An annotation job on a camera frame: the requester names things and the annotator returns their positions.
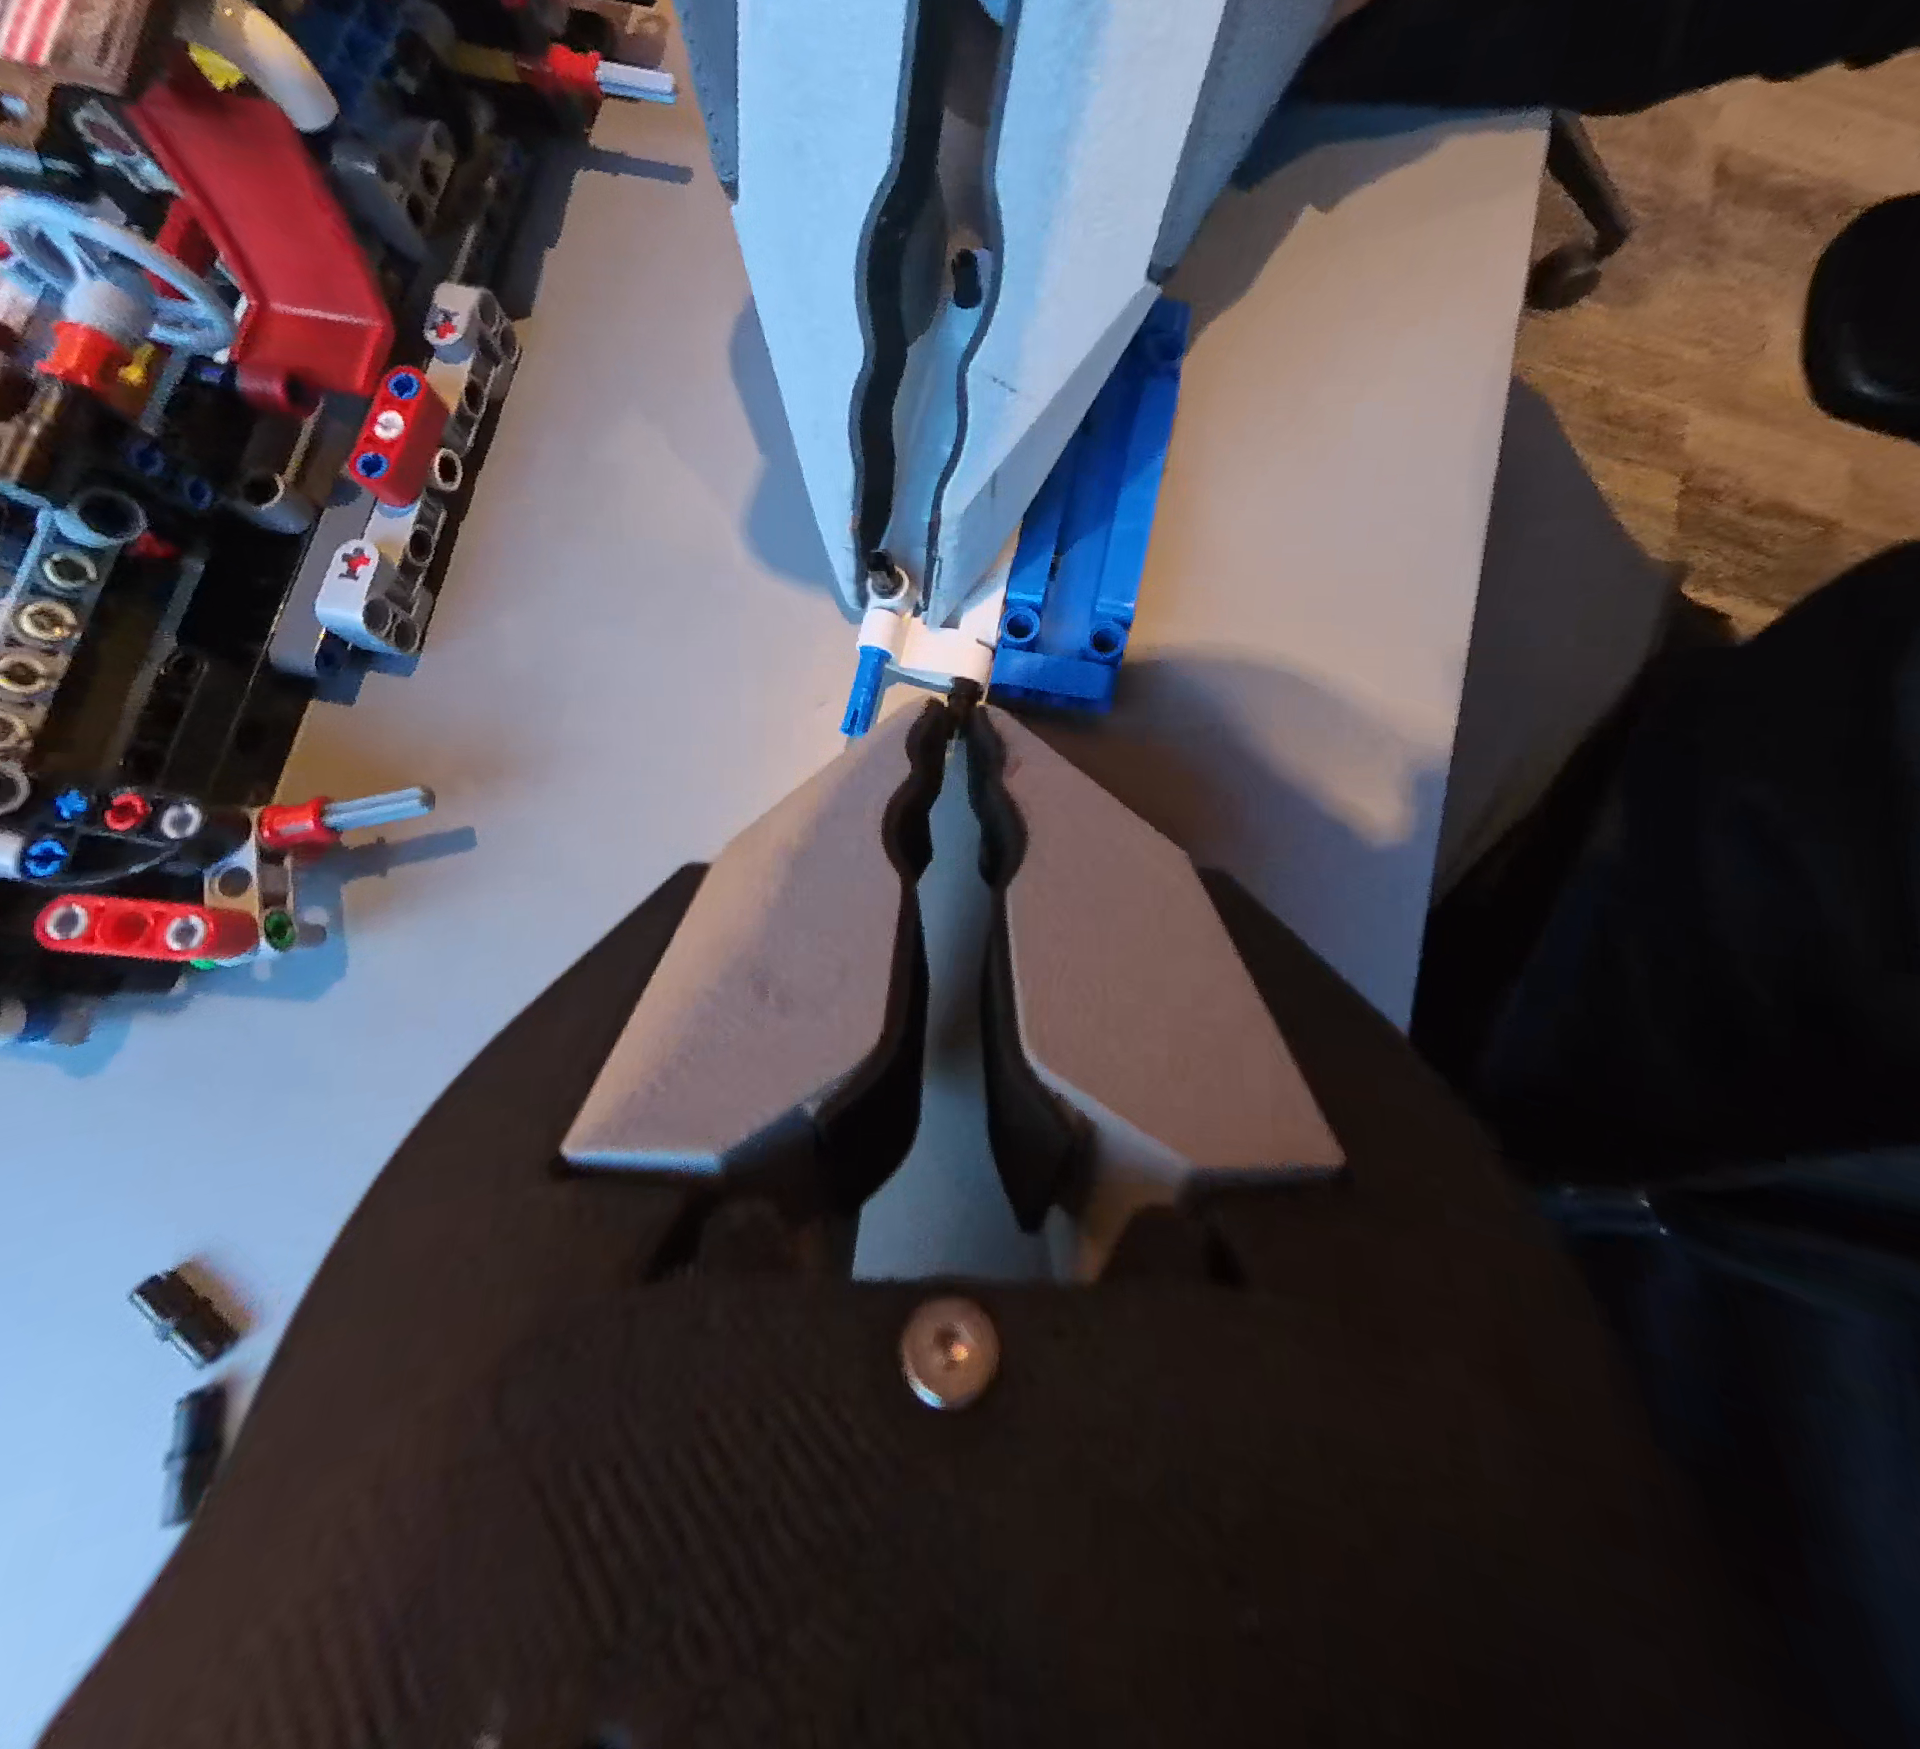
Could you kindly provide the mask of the black office chair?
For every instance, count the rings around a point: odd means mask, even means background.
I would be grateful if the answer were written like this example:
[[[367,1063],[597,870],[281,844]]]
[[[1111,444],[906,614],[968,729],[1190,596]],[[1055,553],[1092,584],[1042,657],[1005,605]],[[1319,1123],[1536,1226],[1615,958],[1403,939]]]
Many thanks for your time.
[[[1549,181],[1587,222],[1529,267],[1522,302],[1559,315],[1592,300],[1635,215],[1578,113],[1549,113]],[[1811,401],[1884,436],[1920,436],[1920,197],[1862,206],[1818,260],[1799,320]]]

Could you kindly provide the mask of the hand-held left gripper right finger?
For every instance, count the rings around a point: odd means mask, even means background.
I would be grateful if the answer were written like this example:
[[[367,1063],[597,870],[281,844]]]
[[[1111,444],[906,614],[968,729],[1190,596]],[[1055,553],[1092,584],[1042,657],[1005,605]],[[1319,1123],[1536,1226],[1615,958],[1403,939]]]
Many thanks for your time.
[[[1195,859],[1005,711],[968,711],[968,808],[979,1090],[1019,1226],[1335,1183],[1349,1151]]]

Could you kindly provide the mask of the black brick race car model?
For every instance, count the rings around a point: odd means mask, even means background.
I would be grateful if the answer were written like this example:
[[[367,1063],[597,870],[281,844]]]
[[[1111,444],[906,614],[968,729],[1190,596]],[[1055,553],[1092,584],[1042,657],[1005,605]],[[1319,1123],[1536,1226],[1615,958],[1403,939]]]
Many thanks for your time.
[[[320,943],[301,867],[434,808],[281,774],[429,645],[607,96],[654,0],[0,0],[3,1049]]]

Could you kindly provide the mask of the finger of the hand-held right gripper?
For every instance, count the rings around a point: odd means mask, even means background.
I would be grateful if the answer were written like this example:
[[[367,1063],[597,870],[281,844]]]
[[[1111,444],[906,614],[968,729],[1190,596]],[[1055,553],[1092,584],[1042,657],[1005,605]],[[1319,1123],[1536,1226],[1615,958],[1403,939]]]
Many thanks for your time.
[[[931,325],[947,0],[740,0],[734,232],[847,611],[897,498]]]
[[[957,621],[1157,302],[1157,243],[1228,0],[986,0],[1001,18],[979,201],[992,300],[931,512]]]

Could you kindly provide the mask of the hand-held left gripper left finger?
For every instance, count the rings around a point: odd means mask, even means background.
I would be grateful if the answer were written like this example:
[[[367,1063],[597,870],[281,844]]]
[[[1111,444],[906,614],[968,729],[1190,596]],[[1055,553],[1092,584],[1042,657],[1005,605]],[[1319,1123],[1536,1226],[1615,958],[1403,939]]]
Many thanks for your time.
[[[868,1200],[920,1136],[920,877],[952,707],[906,707],[700,870],[564,1161],[769,1200]]]

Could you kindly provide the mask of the grey desk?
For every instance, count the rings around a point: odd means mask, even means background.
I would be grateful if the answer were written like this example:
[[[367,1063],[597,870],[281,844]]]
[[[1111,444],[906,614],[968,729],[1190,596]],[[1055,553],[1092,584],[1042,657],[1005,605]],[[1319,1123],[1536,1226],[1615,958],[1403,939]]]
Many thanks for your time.
[[[3,1743],[37,1743],[236,1505],[270,1387],[372,1178],[553,978],[841,759],[860,614],[832,584],[676,0],[666,107],[569,165],[447,586],[409,675],[303,711],[281,789],[434,789],[324,850],[317,954],[115,1001],[3,1059]],[[931,284],[992,255],[1001,37],[947,47]],[[1286,86],[1185,260],[1195,320],[1118,707],[1069,759],[1228,867],[1403,1022],[1441,850],[1532,236],[1536,122]],[[185,1271],[218,1368],[128,1304]],[[228,1456],[160,1528],[177,1399]]]

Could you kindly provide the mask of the white brick panel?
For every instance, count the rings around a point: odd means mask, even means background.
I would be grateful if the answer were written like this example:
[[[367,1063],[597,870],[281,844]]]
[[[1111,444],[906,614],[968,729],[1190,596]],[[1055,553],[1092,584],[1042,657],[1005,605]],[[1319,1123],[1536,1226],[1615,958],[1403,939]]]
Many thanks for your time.
[[[1005,594],[1005,565],[992,561],[986,584],[965,596],[957,625],[935,625],[931,614],[931,576],[935,576],[935,495],[941,476],[962,436],[962,375],[965,351],[979,325],[979,307],[957,307],[952,300],[952,260],[957,248],[978,248],[952,236],[941,293],[922,333],[906,347],[901,388],[893,401],[893,507],[889,528],[873,553],[889,553],[901,565],[901,594],[876,596],[868,594],[860,645],[885,645],[893,675],[947,693],[957,675],[986,679],[992,675],[992,638],[995,614],[992,596]]]

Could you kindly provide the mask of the blue brick panel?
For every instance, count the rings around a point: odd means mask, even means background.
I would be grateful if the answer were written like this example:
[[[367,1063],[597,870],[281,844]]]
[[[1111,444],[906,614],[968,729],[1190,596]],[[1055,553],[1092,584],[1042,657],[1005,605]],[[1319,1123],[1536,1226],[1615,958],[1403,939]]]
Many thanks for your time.
[[[1157,300],[1024,516],[992,699],[1111,711],[1130,652],[1190,307]]]

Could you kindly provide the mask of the person's grey trouser leg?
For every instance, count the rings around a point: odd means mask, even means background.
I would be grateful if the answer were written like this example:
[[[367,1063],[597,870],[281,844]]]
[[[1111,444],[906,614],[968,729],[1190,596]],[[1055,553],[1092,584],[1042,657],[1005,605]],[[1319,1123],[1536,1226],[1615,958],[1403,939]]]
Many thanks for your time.
[[[1419,1036],[1500,992],[1595,793],[1595,741],[1668,614],[1668,561],[1632,540],[1549,398],[1511,381],[1412,986]]]

